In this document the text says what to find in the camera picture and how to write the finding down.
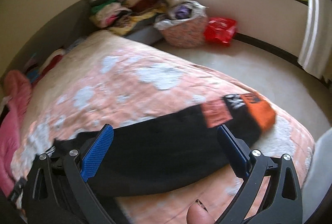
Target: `hand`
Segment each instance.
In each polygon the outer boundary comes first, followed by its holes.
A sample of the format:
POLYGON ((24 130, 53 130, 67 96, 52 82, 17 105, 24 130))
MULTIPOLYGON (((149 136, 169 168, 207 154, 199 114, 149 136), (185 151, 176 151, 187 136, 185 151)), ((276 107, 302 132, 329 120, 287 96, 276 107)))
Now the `hand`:
POLYGON ((196 200, 187 213, 187 224, 214 224, 214 218, 208 213, 206 207, 196 200))

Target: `pink blanket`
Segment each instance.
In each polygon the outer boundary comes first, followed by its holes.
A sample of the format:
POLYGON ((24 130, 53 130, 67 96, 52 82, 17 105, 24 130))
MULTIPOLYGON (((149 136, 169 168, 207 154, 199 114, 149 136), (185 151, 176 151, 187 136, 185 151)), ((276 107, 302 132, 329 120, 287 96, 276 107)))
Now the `pink blanket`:
MULTIPOLYGON (((255 92, 243 83, 152 47, 99 31, 52 69, 34 89, 24 119, 22 144, 12 172, 26 176, 35 154, 53 139, 70 139, 81 131, 114 128, 177 112, 219 96, 255 92)), ((287 112, 270 103, 277 117, 254 149, 267 156, 292 156, 300 185, 310 165, 314 141, 287 112)), ((119 197, 133 224, 186 223, 188 207, 200 199, 218 218, 241 185, 227 166, 194 184, 169 193, 119 197)), ((267 187, 262 184, 249 214, 257 211, 267 187)))
POLYGON ((0 126, 0 188, 8 196, 15 184, 10 164, 20 146, 20 127, 31 97, 31 84, 21 72, 10 71, 4 88, 6 95, 12 96, 7 104, 9 113, 0 126))

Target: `floral blanket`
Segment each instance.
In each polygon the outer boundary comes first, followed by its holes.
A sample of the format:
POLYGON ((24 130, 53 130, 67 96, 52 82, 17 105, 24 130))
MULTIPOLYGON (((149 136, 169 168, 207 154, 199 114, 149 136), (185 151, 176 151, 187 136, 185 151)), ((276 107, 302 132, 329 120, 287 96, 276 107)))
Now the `floral blanket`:
MULTIPOLYGON (((26 176, 35 154, 53 139, 71 139, 81 131, 114 128, 166 115, 217 99, 255 92, 218 71, 102 30, 74 48, 38 83, 23 127, 21 146, 11 168, 26 176)), ((271 103, 276 123, 253 146, 267 156, 292 156, 300 185, 307 174, 314 140, 288 113, 271 103)), ((188 207, 200 199, 217 219, 238 191, 241 181, 230 166, 169 193, 119 197, 117 202, 135 224, 186 223, 188 207)), ((264 181, 249 215, 267 187, 264 181)))

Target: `laundry basket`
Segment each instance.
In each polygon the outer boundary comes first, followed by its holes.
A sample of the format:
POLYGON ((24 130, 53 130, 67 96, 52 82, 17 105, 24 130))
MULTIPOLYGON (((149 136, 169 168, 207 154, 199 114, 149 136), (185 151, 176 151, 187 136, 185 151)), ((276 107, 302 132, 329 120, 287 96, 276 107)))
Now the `laundry basket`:
POLYGON ((209 22, 205 6, 196 1, 187 2, 193 4, 190 18, 170 20, 166 15, 162 15, 157 17, 154 25, 169 44, 181 48, 192 48, 205 44, 204 31, 209 22))

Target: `blue gripper pad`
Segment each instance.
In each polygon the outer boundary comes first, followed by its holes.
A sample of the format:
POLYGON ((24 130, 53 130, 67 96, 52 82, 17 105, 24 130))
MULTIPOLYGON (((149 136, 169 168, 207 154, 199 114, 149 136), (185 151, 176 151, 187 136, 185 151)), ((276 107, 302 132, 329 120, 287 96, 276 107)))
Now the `blue gripper pad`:
POLYGON ((112 144, 113 137, 113 127, 109 124, 105 124, 82 160, 81 176, 84 182, 87 182, 89 178, 96 175, 106 152, 112 144))

